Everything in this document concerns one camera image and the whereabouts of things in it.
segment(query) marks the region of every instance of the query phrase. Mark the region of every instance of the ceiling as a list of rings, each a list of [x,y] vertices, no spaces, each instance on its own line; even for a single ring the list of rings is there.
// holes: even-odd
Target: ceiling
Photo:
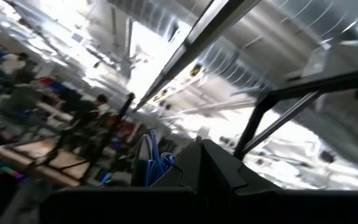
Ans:
[[[193,26],[210,3],[209,0],[17,2],[44,12],[48,11],[48,7],[56,9],[54,4],[77,3],[75,9],[83,16],[77,26],[86,28],[91,36],[92,46],[120,63],[120,74],[125,80],[131,79],[129,67],[133,62],[130,51],[133,22],[146,26],[167,41],[175,24]],[[59,19],[60,22],[65,19],[70,21],[70,16],[64,11],[57,11],[56,14],[57,22]],[[234,123],[241,130],[246,126],[250,113],[249,110],[242,109],[249,105],[239,106],[239,102],[253,101],[262,90],[284,86],[285,75],[302,71],[315,49],[342,40],[358,40],[358,1],[261,1],[197,58],[203,71],[165,98],[172,108],[159,116],[169,117],[190,109],[217,106],[220,109],[196,111],[203,116],[231,123],[235,119]],[[164,59],[167,58],[154,58],[162,61]],[[149,70],[142,72],[145,79],[150,77],[153,80],[158,75]],[[180,76],[185,78],[187,75],[182,73]],[[106,77],[103,85],[110,89],[119,88],[114,83],[116,79]],[[341,102],[340,106],[345,105],[349,100],[343,98],[333,96],[328,102]],[[275,111],[282,113],[292,104],[292,101],[280,103]],[[334,111],[341,108],[335,103],[328,105]],[[358,135],[350,127],[346,127],[341,119],[343,118],[334,113],[319,114],[307,109],[295,121],[320,136],[340,155],[358,164]]]

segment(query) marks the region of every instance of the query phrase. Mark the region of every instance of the blue cable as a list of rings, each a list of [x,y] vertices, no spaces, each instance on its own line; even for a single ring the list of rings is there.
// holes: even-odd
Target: blue cable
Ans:
[[[109,178],[109,175],[110,175],[109,172],[105,173],[105,174],[103,175],[103,178],[102,178],[102,181],[100,182],[100,184],[106,183],[106,181],[107,181],[108,178]]]
[[[175,162],[175,156],[164,152],[159,156],[158,145],[155,140],[154,131],[151,130],[150,138],[152,140],[152,159],[144,161],[145,164],[145,186],[150,187],[155,181],[162,177],[171,168]]]
[[[157,168],[159,173],[163,174],[165,172],[161,164],[160,155],[158,154],[158,145],[157,145],[157,141],[155,140],[154,130],[151,130],[150,138],[152,140],[152,160],[154,160],[157,163]]]

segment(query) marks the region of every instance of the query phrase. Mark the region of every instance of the pipe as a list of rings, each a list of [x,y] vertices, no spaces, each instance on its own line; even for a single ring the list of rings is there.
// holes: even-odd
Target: pipe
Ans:
[[[161,121],[165,121],[165,120],[170,120],[170,119],[184,119],[184,117],[182,116],[171,116],[171,117],[166,117],[166,118],[161,118]]]
[[[241,101],[232,101],[232,102],[216,103],[213,105],[200,106],[197,108],[179,111],[178,114],[195,114],[204,111],[217,112],[222,110],[235,110],[235,109],[248,108],[254,106],[255,106],[254,100],[249,100],[249,101],[241,100]]]
[[[236,96],[236,95],[243,94],[243,93],[251,93],[251,92],[255,92],[255,91],[260,91],[260,89],[261,89],[260,86],[245,87],[245,88],[235,91],[234,93],[231,94],[231,96]]]

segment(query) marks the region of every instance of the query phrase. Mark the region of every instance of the metal frame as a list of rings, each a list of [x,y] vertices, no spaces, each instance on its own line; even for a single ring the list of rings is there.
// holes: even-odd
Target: metal frame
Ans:
[[[249,151],[312,104],[312,102],[322,94],[358,88],[358,71],[343,75],[334,75],[328,78],[324,76],[326,77],[324,74],[306,77],[293,82],[286,88],[261,95],[252,112],[248,125],[236,146],[234,156],[242,161]],[[254,137],[263,115],[268,110],[272,109],[279,101],[300,97],[302,97],[302,99],[282,114],[276,122],[271,124],[258,136]]]

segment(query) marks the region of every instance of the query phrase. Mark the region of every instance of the black plastic part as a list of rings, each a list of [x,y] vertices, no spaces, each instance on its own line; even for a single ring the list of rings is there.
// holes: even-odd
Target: black plastic part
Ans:
[[[76,187],[57,192],[42,202],[40,223],[186,223],[199,215],[196,209],[195,191],[183,187]]]

